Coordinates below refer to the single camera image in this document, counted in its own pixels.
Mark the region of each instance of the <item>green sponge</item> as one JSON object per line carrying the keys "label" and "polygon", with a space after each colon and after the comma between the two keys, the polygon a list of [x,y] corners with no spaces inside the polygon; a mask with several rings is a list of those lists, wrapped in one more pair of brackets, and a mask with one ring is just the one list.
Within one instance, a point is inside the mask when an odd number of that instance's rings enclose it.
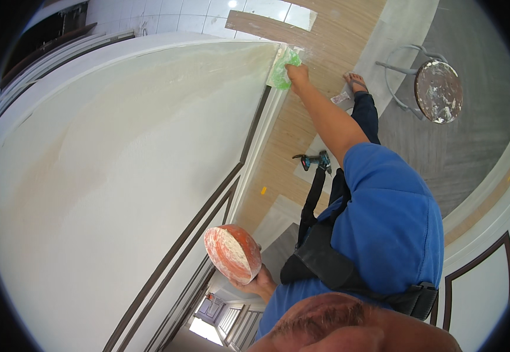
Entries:
{"label": "green sponge", "polygon": [[287,69],[284,68],[284,65],[300,66],[301,63],[302,60],[296,52],[289,47],[286,47],[285,50],[281,48],[276,56],[273,68],[271,68],[271,73],[268,75],[267,85],[280,90],[287,90],[292,82],[288,78]]}

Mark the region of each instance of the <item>man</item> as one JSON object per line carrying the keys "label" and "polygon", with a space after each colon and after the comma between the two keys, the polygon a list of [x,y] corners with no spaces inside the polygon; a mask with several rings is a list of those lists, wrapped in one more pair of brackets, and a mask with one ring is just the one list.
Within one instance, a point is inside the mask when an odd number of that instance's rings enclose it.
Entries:
{"label": "man", "polygon": [[[440,210],[420,175],[380,145],[377,111],[363,78],[344,75],[355,95],[349,116],[310,83],[307,66],[286,68],[292,91],[344,172],[337,171],[330,206],[317,221],[307,222],[303,211],[302,223],[310,230],[301,230],[297,251],[281,270],[282,285],[264,265],[251,283],[232,282],[267,303],[249,351],[460,350],[448,332],[420,320],[431,309],[442,274]],[[328,243],[321,251],[304,249],[310,241],[319,247],[324,238]],[[311,264],[314,254],[322,260]],[[330,257],[340,264],[326,263]],[[418,308],[421,318],[409,316],[415,300],[400,309],[407,315],[394,311],[401,294],[419,283],[433,283],[428,307]]]}

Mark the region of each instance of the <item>dark pants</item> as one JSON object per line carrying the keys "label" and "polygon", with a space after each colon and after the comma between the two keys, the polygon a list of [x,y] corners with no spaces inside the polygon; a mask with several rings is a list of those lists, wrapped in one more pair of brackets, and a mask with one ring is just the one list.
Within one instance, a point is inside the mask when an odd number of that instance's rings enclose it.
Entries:
{"label": "dark pants", "polygon": [[[374,107],[372,95],[363,91],[355,93],[355,107],[353,108],[351,116],[355,121],[357,121],[371,143],[380,144],[380,141],[378,140],[378,112]],[[331,194],[329,195],[329,205],[335,202],[339,197],[343,196],[344,187],[345,176],[343,174],[343,170],[338,168],[337,173],[333,178]]]}

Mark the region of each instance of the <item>orange bowl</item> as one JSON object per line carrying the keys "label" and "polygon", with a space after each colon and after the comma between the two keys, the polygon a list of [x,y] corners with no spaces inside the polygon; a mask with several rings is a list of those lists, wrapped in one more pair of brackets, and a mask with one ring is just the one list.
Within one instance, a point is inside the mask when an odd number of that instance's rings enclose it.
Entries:
{"label": "orange bowl", "polygon": [[222,225],[204,232],[204,246],[212,263],[228,279],[247,284],[261,270],[261,251],[237,225]]}

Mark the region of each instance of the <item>blue t-shirt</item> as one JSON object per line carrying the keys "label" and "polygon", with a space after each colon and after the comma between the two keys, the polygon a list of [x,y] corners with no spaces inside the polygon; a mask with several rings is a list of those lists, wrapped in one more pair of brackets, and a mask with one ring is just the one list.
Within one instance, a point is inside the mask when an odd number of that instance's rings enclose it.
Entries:
{"label": "blue t-shirt", "polygon": [[[374,292],[400,293],[423,281],[438,288],[443,270],[443,221],[420,175],[395,152],[372,143],[349,149],[343,166],[352,199],[337,217],[331,246],[355,263]],[[340,204],[338,199],[318,220]],[[256,339],[271,331],[296,302],[325,292],[331,290],[319,279],[278,285],[259,322]]]}

